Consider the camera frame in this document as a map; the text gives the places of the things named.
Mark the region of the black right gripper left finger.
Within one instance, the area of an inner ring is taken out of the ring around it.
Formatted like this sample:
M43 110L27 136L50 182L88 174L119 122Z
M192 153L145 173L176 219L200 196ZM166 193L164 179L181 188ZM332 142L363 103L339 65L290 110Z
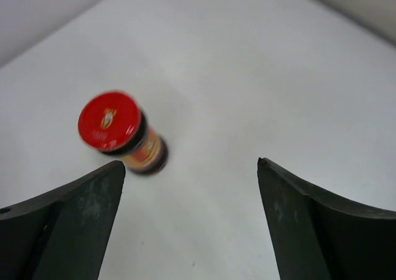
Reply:
M112 161L1 209L1 279L98 279L126 169Z

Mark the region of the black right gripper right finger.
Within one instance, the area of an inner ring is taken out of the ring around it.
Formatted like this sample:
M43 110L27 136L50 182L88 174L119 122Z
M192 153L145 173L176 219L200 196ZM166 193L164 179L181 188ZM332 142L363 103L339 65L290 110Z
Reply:
M281 279L395 279L395 212L357 203L260 158Z

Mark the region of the red lid jar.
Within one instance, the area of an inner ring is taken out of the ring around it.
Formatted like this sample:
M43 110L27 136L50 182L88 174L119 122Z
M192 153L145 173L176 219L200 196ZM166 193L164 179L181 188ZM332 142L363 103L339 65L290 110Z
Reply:
M77 127L86 145L120 159L137 175L157 173L167 162L166 141L150 127L134 98L123 91L107 91L91 99Z

